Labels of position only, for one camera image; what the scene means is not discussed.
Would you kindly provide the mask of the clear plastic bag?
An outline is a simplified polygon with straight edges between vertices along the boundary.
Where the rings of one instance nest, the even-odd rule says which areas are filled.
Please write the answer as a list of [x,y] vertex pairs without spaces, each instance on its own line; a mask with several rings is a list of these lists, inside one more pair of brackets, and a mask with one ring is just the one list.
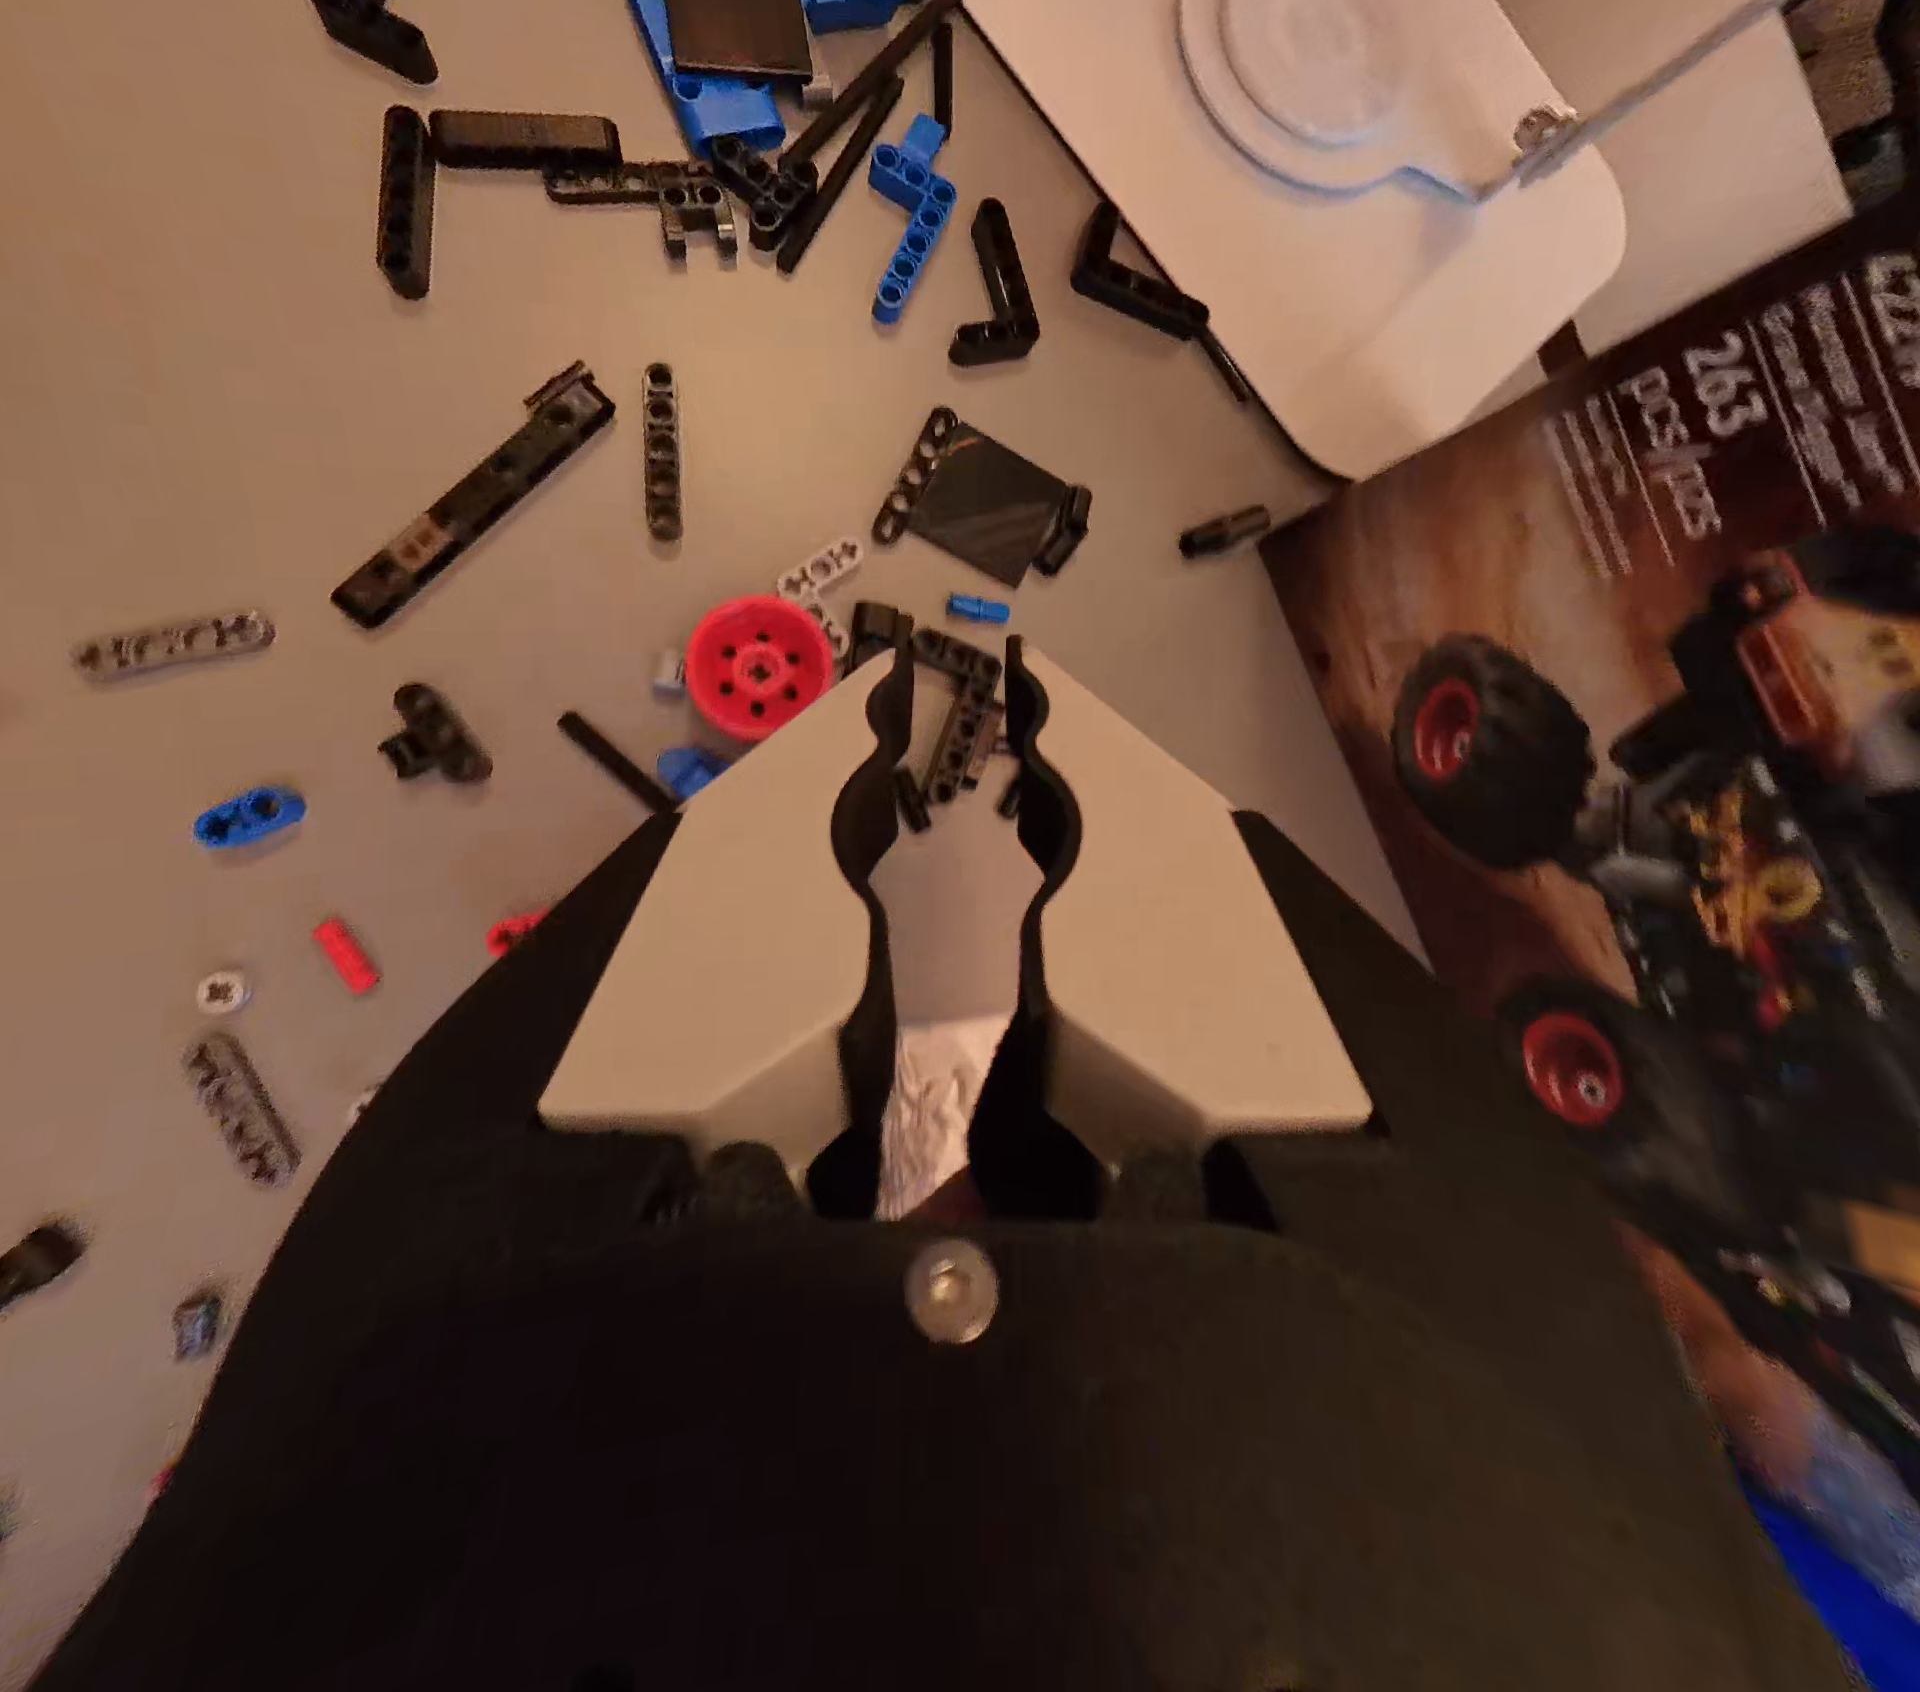
[[881,1119],[877,1220],[918,1213],[969,1170],[977,1105],[1009,1013],[902,1027]]

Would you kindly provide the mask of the scattered black toy beams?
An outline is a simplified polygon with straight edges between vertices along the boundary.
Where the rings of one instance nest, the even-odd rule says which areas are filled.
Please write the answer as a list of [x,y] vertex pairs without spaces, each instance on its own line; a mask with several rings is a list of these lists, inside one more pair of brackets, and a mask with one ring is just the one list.
[[[628,162],[614,120],[548,112],[436,110],[428,115],[407,104],[382,118],[374,263],[403,301],[418,304],[430,289],[436,176],[440,169],[538,173],[546,198],[574,208],[639,206],[658,216],[675,261],[684,261],[691,231],[708,231],[723,261],[738,257],[738,199],[750,244],[772,254],[777,269],[792,273],[819,240],[857,172],[868,159],[904,93],[902,67],[922,48],[932,60],[932,112],[949,125],[952,115],[952,16],[964,0],[915,2],[912,17],[889,35],[871,63],[841,91],[815,105],[796,141],[774,151],[755,150],[733,134],[710,141],[704,156],[683,162]],[[339,45],[421,88],[439,81],[439,66],[424,32],[399,16],[391,0],[311,0],[324,32]],[[1074,252],[1072,289],[1156,334],[1196,342],[1208,351],[1234,395],[1251,399],[1213,334],[1208,307],[1161,273],[1114,257],[1121,212],[1103,199]],[[330,604],[356,627],[377,629],[396,619],[427,585],[466,553],[479,537],[514,512],[528,494],[571,461],[588,439],[612,425],[612,398],[576,362],[540,383],[526,399],[519,427],[499,442],[444,494],[382,543],[330,594]],[[958,757],[963,706],[952,685],[952,707],[935,764]],[[974,747],[991,756],[998,710],[974,720],[983,738]]]

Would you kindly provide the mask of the blue small connector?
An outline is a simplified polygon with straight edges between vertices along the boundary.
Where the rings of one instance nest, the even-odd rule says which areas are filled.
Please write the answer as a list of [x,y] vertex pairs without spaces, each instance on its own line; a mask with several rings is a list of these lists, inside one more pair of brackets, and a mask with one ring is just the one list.
[[308,799],[287,785],[255,785],[195,817],[193,837],[210,854],[232,854],[276,840],[308,817]]

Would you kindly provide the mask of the grey thin beam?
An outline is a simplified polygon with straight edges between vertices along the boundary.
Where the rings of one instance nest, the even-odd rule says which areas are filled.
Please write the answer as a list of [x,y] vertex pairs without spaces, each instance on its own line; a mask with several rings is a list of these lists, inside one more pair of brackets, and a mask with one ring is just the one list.
[[267,1190],[289,1185],[300,1170],[300,1143],[241,1039],[202,1031],[181,1064],[241,1173]]

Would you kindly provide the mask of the blue angled beam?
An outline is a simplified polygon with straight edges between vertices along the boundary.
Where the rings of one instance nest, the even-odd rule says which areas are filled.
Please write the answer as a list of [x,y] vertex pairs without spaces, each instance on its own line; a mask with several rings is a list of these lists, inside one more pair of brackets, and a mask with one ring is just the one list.
[[902,212],[901,240],[875,291],[872,317],[884,327],[901,322],[927,263],[939,252],[957,203],[957,185],[939,169],[949,125],[916,115],[901,141],[881,141],[868,159],[871,189]]

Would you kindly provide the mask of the black square panel piece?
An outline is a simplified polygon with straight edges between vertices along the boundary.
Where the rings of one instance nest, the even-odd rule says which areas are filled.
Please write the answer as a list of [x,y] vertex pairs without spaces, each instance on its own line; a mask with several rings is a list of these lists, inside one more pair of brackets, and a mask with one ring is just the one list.
[[663,0],[675,66],[695,75],[812,80],[805,0]]
[[1068,482],[932,407],[872,520],[881,548],[916,536],[983,579],[1015,591],[1058,575],[1093,529],[1093,487]]

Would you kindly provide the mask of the dark toy set box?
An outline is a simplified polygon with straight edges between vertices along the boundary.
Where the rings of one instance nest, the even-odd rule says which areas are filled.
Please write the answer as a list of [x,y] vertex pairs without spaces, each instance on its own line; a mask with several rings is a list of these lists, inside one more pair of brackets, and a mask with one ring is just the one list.
[[1266,536],[1508,1089],[1916,1493],[1916,185]]

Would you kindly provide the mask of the white rounded board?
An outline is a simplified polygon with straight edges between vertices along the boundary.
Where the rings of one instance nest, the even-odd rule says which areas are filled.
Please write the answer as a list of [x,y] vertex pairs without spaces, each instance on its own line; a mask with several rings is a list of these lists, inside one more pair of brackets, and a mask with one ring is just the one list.
[[[1219,134],[1189,81],[1180,0],[969,6],[1135,238],[1210,309],[1256,398],[1345,479],[1466,425],[1620,265],[1625,202],[1597,150],[1484,206],[1414,180],[1314,193]],[[1500,11],[1519,107],[1562,104]]]

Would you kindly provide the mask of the grey small connector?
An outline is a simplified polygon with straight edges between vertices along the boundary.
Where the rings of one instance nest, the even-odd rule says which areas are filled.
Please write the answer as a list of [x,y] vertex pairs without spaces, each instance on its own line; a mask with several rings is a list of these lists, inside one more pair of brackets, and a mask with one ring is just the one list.
[[88,684],[105,685],[218,666],[274,645],[276,623],[257,607],[242,607],[96,634],[69,650],[69,664]]

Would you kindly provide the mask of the red toy wheel hub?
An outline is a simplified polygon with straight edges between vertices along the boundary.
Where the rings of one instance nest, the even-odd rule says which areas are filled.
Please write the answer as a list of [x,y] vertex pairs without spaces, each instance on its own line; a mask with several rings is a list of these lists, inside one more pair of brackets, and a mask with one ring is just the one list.
[[819,703],[841,657],[822,623],[772,591],[714,605],[688,634],[684,692],[707,724],[757,745]]

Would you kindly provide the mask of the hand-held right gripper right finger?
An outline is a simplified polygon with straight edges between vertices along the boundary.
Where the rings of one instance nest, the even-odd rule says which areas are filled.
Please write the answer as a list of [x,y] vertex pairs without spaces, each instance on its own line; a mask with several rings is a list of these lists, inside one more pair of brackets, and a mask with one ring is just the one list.
[[1374,1117],[1237,807],[1011,640],[1017,835],[1038,883],[969,1129],[996,1217],[1082,1220],[1146,1159]]

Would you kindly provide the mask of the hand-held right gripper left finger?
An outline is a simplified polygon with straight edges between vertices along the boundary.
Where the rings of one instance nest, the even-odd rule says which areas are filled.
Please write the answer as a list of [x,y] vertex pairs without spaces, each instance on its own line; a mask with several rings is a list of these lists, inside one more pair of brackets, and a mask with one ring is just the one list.
[[904,641],[842,677],[675,820],[540,1095],[561,1132],[774,1152],[871,1220],[901,1015],[875,874],[901,840]]

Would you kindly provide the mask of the long black axle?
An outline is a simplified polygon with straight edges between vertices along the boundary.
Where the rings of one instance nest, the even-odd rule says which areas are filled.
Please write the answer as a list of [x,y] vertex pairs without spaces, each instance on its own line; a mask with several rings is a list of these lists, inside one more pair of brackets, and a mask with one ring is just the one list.
[[683,797],[643,767],[637,757],[612,741],[593,720],[578,710],[565,710],[557,720],[561,735],[576,747],[611,782],[640,802],[651,816],[672,816]]

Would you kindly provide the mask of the grey desk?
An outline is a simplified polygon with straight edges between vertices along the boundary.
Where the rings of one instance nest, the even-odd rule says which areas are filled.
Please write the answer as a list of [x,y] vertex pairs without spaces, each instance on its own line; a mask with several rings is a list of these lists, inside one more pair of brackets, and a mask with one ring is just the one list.
[[[599,113],[675,150],[627,0],[394,0],[440,78],[330,39],[311,0],[3,0],[4,39],[4,1243],[50,1220],[86,1251],[4,1313],[4,1687],[47,1653],[146,1518],[218,1356],[175,1356],[204,1287],[230,1313],[356,1101],[483,974],[491,925],[565,896],[637,799],[565,740],[584,713],[651,761],[691,731],[660,651],[713,604],[867,529],[929,407],[952,403],[1094,492],[1091,540],[1017,622],[1239,807],[1259,809],[1423,948],[1263,563],[1180,562],[1245,497],[1320,497],[1213,362],[1077,296],[1093,185],[972,34],[957,39],[964,193],[1006,199],[1042,338],[963,371],[967,238],[901,325],[871,320],[893,212],[857,180],[798,272],[644,212],[571,212],[524,173],[447,172],[430,296],[377,272],[384,110]],[[611,427],[394,619],[335,587],[588,367]],[[258,609],[276,644],[105,685],[70,647]],[[424,681],[493,760],[403,782],[380,744]],[[212,852],[257,785],[298,828]],[[342,918],[380,969],[350,993],[315,942]],[[235,969],[246,999],[197,1004]],[[182,1071],[207,1031],[251,1055],[300,1145],[252,1183]]]

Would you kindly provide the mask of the blue storage bin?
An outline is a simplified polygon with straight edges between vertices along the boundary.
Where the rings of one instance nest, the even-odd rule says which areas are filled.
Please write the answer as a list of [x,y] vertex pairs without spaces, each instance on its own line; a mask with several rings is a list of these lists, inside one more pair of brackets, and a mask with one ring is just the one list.
[[1741,1490],[1859,1687],[1918,1686],[1918,1505],[1897,1466],[1817,1409],[1730,1434]]

